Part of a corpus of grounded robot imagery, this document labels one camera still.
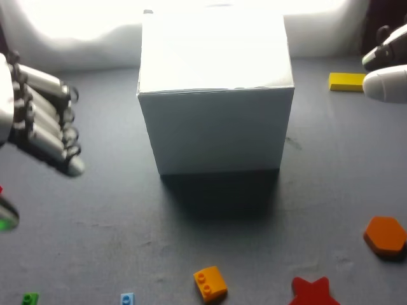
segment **yellow rectangular block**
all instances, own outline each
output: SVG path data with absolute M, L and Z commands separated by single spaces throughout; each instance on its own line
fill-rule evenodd
M 363 79 L 366 74 L 359 73 L 331 73 L 329 75 L 329 89 L 331 91 L 363 92 Z
M 228 292 L 228 287 L 216 266 L 198 271 L 194 273 L 193 277 L 199 291 L 201 291 L 204 302 L 214 300 Z

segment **orange hexagonal block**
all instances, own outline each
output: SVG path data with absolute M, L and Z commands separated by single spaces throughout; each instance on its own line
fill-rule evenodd
M 203 300 L 209 302 L 228 292 L 221 273 L 216 266 L 208 267 L 193 275 Z
M 395 218 L 374 216 L 363 238 L 374 253 L 389 257 L 404 250 L 407 233 Z

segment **red object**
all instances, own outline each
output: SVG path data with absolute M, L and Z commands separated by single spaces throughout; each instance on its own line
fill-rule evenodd
M 313 283 L 294 278 L 293 290 L 296 297 L 289 305 L 340 305 L 329 295 L 329 280 L 325 276 Z

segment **gray tabletop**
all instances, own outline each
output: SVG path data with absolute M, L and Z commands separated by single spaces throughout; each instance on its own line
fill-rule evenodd
M 67 179 L 12 146 L 0 184 L 21 215 L 0 235 L 0 304 L 201 304 L 192 274 L 217 265 L 223 304 L 289 304 L 294 276 L 330 279 L 342 305 L 405 305 L 407 265 L 362 232 L 374 215 L 407 228 L 407 105 L 328 91 L 358 58 L 293 60 L 293 108 L 279 174 L 161 179 L 136 70 L 63 75 L 79 88 L 87 169 Z

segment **toy block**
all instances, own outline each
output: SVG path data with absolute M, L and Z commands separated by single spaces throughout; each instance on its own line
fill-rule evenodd
M 340 305 L 329 295 L 329 280 L 326 277 L 310 283 L 302 278 L 293 279 L 296 297 L 289 305 Z
M 121 294 L 120 295 L 120 305 L 134 305 L 134 294 Z
M 395 257 L 403 252 L 407 233 L 395 218 L 374 216 L 363 238 L 377 255 Z
M 21 305 L 37 305 L 39 294 L 24 294 Z
M 363 92 L 365 74 L 331 73 L 329 75 L 329 89 L 331 91 Z
M 216 266 L 202 269 L 194 273 L 193 277 L 199 291 L 201 291 L 204 302 L 214 300 L 228 292 L 228 287 Z

